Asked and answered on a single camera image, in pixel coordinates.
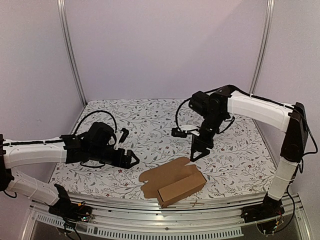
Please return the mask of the brown cardboard box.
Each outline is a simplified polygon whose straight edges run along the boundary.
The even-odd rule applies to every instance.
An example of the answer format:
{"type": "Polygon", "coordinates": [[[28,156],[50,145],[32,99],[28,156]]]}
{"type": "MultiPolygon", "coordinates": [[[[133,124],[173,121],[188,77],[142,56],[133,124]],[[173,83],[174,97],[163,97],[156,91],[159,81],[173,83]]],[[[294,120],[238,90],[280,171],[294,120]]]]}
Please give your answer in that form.
{"type": "Polygon", "coordinates": [[[166,208],[203,189],[207,180],[187,157],[178,157],[140,174],[144,198],[156,198],[166,208]]]}

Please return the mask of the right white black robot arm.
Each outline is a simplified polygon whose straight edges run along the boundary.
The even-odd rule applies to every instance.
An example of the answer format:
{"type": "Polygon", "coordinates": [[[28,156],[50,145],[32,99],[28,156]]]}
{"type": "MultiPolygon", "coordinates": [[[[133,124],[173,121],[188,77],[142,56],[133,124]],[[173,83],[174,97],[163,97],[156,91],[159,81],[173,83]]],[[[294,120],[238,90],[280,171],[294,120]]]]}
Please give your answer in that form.
{"type": "Polygon", "coordinates": [[[295,105],[275,102],[245,93],[234,85],[225,85],[212,94],[202,91],[194,93],[188,106],[203,117],[198,135],[192,137],[190,159],[193,162],[210,153],[220,125],[231,115],[245,116],[285,133],[277,170],[258,208],[262,218],[269,218],[278,210],[278,202],[305,153],[309,133],[304,105],[299,102],[295,105]]]}

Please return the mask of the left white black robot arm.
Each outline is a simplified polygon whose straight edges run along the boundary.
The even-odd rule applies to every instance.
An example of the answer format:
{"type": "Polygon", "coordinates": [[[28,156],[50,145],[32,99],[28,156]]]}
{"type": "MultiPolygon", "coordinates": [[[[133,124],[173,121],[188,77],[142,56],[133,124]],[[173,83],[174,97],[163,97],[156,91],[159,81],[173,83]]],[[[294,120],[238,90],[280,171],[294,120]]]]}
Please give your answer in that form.
{"type": "Polygon", "coordinates": [[[139,158],[132,150],[125,150],[120,144],[129,131],[122,128],[115,131],[103,122],[94,122],[88,131],[81,134],[66,134],[46,140],[14,141],[0,139],[0,190],[15,192],[30,199],[44,202],[63,216],[74,213],[74,205],[62,186],[53,186],[28,176],[16,167],[40,163],[84,164],[96,161],[101,167],[111,165],[130,169],[139,164],[139,158]]]}

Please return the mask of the floral patterned table mat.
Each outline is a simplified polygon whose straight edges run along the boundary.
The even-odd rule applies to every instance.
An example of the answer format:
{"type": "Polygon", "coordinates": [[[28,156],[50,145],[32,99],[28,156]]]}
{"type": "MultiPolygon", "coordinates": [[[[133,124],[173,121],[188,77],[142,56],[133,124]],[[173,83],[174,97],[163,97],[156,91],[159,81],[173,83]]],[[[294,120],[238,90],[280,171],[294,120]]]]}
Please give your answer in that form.
{"type": "MultiPolygon", "coordinates": [[[[59,163],[50,182],[72,193],[133,200],[144,198],[139,181],[141,173],[190,155],[191,139],[172,137],[172,128],[184,124],[199,126],[203,121],[180,99],[93,100],[81,118],[79,133],[87,131],[94,122],[128,129],[122,147],[132,150],[140,162],[131,169],[99,167],[95,161],[86,166],[59,163]]],[[[214,137],[210,154],[196,161],[206,185],[192,198],[266,192],[276,169],[254,122],[236,115],[232,124],[224,122],[221,129],[223,133],[214,137]]]]}

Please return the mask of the small wooden stick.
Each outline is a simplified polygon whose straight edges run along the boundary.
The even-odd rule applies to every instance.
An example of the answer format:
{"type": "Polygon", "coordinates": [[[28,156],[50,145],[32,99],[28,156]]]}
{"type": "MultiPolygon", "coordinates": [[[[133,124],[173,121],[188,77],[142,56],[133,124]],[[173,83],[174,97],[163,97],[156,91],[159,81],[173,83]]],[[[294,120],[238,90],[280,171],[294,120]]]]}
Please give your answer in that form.
{"type": "Polygon", "coordinates": [[[205,203],[201,202],[201,201],[198,201],[197,199],[193,202],[190,202],[189,203],[191,205],[192,208],[194,208],[195,206],[198,206],[198,205],[204,205],[205,203]]]}

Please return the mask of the aluminium front rail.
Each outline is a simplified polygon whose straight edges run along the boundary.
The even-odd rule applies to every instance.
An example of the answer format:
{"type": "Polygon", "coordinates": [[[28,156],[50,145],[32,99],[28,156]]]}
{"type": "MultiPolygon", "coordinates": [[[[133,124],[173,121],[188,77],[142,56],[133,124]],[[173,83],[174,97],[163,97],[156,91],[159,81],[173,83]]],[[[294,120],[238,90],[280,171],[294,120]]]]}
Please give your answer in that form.
{"type": "Polygon", "coordinates": [[[314,240],[297,194],[282,199],[283,223],[270,235],[259,232],[256,222],[245,223],[241,209],[261,203],[263,194],[200,199],[192,207],[183,200],[161,208],[155,200],[134,200],[71,194],[73,201],[91,206],[92,219],[79,222],[76,232],[64,233],[62,218],[48,213],[43,203],[30,205],[23,240],[314,240]]]}

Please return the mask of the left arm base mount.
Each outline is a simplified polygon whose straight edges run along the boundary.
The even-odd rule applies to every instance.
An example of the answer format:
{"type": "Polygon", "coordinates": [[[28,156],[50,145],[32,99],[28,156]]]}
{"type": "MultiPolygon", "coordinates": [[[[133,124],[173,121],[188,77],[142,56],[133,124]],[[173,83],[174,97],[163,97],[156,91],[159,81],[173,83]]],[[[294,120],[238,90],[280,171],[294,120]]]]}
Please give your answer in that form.
{"type": "Polygon", "coordinates": [[[73,222],[88,222],[92,217],[93,208],[86,205],[85,201],[73,203],[65,190],[59,184],[54,184],[58,192],[58,201],[54,205],[49,206],[50,214],[62,217],[73,222]]]}

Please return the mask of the right aluminium frame post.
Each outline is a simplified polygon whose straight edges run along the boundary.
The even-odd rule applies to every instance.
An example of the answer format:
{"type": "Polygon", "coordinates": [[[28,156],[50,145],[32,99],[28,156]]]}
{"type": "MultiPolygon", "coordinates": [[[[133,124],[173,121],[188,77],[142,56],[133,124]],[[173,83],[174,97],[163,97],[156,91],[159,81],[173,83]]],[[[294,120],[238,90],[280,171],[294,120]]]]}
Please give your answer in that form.
{"type": "Polygon", "coordinates": [[[249,87],[250,94],[254,94],[258,86],[258,81],[259,81],[261,70],[263,67],[268,40],[270,36],[270,31],[272,27],[274,8],[275,8],[275,0],[268,0],[266,2],[266,11],[265,11],[265,18],[263,23],[262,37],[260,41],[259,51],[258,51],[257,60],[256,60],[254,71],[253,71],[251,84],[249,87]]]}

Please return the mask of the aluminium frame post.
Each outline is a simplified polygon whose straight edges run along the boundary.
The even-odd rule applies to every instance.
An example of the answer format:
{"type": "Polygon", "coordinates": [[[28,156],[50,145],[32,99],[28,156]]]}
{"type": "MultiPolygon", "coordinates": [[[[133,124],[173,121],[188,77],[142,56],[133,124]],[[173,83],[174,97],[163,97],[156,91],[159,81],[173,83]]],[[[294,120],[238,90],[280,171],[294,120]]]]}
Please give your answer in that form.
{"type": "Polygon", "coordinates": [[[66,48],[67,58],[71,68],[74,84],[75,84],[79,99],[81,101],[81,104],[85,107],[87,105],[87,99],[85,96],[83,85],[81,83],[81,78],[80,78],[80,74],[79,74],[79,70],[76,62],[76,57],[73,50],[73,45],[72,45],[72,40],[71,40],[71,35],[70,35],[70,30],[68,25],[66,3],[64,0],[57,0],[57,9],[59,14],[64,44],[66,48]]]}
{"type": "Polygon", "coordinates": [[[261,70],[263,67],[268,40],[270,36],[270,31],[272,27],[274,8],[275,8],[275,0],[268,0],[266,2],[266,11],[265,11],[265,18],[263,23],[262,37],[260,41],[259,51],[258,51],[257,60],[256,60],[254,71],[253,71],[251,84],[249,87],[250,94],[254,94],[258,86],[258,81],[259,81],[261,70]]]}

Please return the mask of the left aluminium frame post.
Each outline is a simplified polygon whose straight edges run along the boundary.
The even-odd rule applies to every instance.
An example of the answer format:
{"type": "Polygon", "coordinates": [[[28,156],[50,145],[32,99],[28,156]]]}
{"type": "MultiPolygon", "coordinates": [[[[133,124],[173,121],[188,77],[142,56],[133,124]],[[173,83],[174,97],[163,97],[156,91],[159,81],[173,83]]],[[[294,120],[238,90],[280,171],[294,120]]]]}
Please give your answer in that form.
{"type": "Polygon", "coordinates": [[[81,104],[85,107],[87,105],[87,99],[85,96],[83,85],[81,83],[81,78],[80,78],[80,74],[79,74],[79,70],[76,62],[76,57],[73,50],[73,45],[72,45],[72,40],[71,40],[71,35],[70,35],[70,30],[68,25],[66,3],[64,0],[57,0],[57,9],[59,14],[64,44],[66,48],[67,58],[71,68],[74,84],[75,84],[79,99],[81,101],[81,104]]]}

